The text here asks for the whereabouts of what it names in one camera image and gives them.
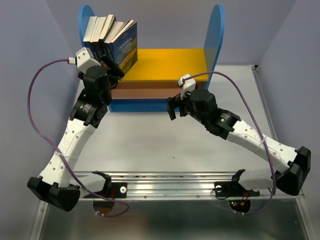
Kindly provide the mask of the Little Women floral book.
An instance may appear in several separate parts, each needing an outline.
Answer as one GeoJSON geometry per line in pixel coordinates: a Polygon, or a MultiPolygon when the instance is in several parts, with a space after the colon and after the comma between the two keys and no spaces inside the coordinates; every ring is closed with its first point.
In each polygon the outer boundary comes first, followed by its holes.
{"type": "Polygon", "coordinates": [[[114,60],[114,55],[111,49],[111,41],[118,34],[118,32],[122,30],[124,25],[125,23],[123,21],[115,21],[111,30],[108,32],[105,40],[103,41],[105,53],[111,60],[114,60]]]}

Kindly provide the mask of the A Tale of Two Cities book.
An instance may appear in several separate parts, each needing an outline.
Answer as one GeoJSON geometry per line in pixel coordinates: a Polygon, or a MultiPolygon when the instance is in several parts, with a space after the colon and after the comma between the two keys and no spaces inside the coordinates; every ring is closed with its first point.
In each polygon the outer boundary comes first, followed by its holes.
{"type": "Polygon", "coordinates": [[[98,27],[97,27],[97,49],[98,56],[101,57],[105,52],[102,47],[102,40],[104,37],[101,37],[101,33],[103,32],[107,17],[103,16],[99,19],[98,27]]]}

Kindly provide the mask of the blue green landscape book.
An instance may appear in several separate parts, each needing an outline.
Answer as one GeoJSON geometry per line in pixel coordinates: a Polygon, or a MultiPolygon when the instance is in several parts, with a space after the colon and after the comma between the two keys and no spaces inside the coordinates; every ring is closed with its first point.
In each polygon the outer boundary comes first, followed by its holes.
{"type": "Polygon", "coordinates": [[[138,26],[129,20],[110,42],[114,62],[127,74],[138,61],[138,26]]]}

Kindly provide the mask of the Three Days to See book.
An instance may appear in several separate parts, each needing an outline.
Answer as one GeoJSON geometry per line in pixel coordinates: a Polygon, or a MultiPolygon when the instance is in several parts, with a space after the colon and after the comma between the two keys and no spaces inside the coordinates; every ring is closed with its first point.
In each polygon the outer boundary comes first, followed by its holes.
{"type": "Polygon", "coordinates": [[[92,46],[93,46],[94,55],[95,55],[96,59],[99,62],[101,61],[101,57],[102,57],[102,56],[99,57],[98,47],[97,47],[97,43],[98,43],[97,30],[98,30],[98,24],[99,24],[100,18],[101,17],[97,18],[97,21],[96,21],[95,26],[94,26],[94,32],[92,34],[91,41],[90,41],[92,43],[92,46]]]}

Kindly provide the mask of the Nineteen Eighty-Four dark book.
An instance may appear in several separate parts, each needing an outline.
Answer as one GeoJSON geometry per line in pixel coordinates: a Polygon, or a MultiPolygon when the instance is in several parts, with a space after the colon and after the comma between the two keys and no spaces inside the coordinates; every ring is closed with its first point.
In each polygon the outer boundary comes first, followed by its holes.
{"type": "Polygon", "coordinates": [[[103,40],[101,41],[101,45],[102,45],[102,48],[104,50],[104,54],[106,53],[105,52],[105,49],[103,47],[103,42],[104,40],[106,39],[109,31],[111,30],[111,28],[113,27],[113,24],[115,23],[116,21],[116,15],[115,14],[109,14],[108,16],[106,16],[107,19],[106,19],[106,22],[105,22],[105,25],[104,25],[104,28],[103,28],[103,32],[101,33],[101,37],[103,37],[103,40]]]}

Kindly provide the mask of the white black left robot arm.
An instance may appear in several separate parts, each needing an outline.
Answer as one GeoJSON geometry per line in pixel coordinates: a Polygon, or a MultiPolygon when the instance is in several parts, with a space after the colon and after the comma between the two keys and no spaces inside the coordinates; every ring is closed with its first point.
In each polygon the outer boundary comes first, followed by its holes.
{"type": "Polygon", "coordinates": [[[84,88],[69,114],[58,145],[35,128],[36,133],[54,148],[54,153],[44,170],[28,180],[27,187],[39,200],[69,212],[80,198],[88,195],[114,202],[115,190],[110,175],[93,171],[79,179],[73,169],[112,103],[112,90],[125,74],[107,56],[102,62],[80,56],[70,57],[66,62],[77,66],[84,88]]]}

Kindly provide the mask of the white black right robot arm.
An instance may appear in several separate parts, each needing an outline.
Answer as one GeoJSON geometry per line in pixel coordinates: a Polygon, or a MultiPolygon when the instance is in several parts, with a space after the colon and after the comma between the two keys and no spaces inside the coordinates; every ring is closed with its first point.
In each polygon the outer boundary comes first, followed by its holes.
{"type": "Polygon", "coordinates": [[[215,194],[219,198],[256,196],[259,190],[277,188],[290,196],[297,196],[311,170],[311,151],[294,148],[259,132],[235,113],[218,107],[215,95],[198,88],[166,100],[171,120],[191,116],[212,135],[241,146],[267,163],[262,169],[239,169],[230,181],[217,182],[215,194]]]}

